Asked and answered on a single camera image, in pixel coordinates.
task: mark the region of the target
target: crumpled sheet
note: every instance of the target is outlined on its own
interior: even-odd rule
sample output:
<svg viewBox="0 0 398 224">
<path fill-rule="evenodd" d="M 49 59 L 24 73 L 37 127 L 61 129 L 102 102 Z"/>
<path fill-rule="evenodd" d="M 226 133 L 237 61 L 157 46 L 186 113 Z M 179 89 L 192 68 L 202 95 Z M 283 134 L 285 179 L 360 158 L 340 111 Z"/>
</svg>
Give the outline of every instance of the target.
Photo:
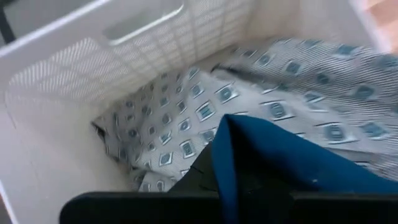
<svg viewBox="0 0 398 224">
<path fill-rule="evenodd" d="M 224 114 L 272 121 L 398 180 L 397 85 L 394 55 L 320 40 L 250 41 L 159 75 L 93 124 L 143 192 L 168 191 L 181 179 Z"/>
</svg>

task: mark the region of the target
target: floor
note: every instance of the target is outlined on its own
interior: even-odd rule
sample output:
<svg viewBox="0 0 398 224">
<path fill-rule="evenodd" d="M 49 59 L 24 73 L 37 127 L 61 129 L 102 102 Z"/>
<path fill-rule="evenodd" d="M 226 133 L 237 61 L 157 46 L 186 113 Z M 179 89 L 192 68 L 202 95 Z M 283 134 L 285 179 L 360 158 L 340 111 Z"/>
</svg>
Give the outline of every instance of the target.
<svg viewBox="0 0 398 224">
<path fill-rule="evenodd" d="M 398 0 L 367 0 L 365 10 L 373 15 L 382 34 L 391 42 L 392 52 L 398 54 Z"/>
</svg>

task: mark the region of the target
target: grid pattern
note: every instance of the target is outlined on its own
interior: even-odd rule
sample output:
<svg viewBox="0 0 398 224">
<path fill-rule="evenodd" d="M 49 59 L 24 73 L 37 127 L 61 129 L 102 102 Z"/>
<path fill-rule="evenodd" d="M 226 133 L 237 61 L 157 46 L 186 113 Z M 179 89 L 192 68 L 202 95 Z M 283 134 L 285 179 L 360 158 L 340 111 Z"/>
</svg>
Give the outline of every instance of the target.
<svg viewBox="0 0 398 224">
<path fill-rule="evenodd" d="M 94 105 L 136 91 L 244 37 L 255 0 L 191 0 L 173 19 L 114 47 L 87 37 L 15 74 L 9 92 Z"/>
</svg>

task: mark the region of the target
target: laundry basket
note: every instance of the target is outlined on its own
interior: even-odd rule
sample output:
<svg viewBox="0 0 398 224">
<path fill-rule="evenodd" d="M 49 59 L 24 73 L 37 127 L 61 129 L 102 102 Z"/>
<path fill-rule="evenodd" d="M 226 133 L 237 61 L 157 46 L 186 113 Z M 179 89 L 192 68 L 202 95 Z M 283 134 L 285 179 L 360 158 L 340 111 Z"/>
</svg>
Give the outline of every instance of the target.
<svg viewBox="0 0 398 224">
<path fill-rule="evenodd" d="M 0 50 L 0 179 L 16 218 L 56 223 L 78 194 L 129 190 L 90 121 L 161 72 L 272 36 L 388 50 L 370 22 L 348 0 L 97 0 L 20 38 Z"/>
</svg>

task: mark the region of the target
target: blue cloth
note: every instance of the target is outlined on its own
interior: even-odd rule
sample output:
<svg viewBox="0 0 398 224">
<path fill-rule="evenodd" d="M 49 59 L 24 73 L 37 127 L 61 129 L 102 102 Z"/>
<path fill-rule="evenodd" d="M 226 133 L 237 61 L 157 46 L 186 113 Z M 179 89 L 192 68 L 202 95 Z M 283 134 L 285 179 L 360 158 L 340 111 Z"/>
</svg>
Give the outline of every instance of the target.
<svg viewBox="0 0 398 224">
<path fill-rule="evenodd" d="M 238 128 L 244 136 L 232 136 Z M 269 121 L 227 114 L 213 141 L 212 159 L 224 215 L 238 222 L 238 188 L 232 138 L 246 138 L 264 163 L 283 171 L 308 190 L 359 194 L 398 193 L 398 182 L 379 177 L 341 156 Z"/>
</svg>

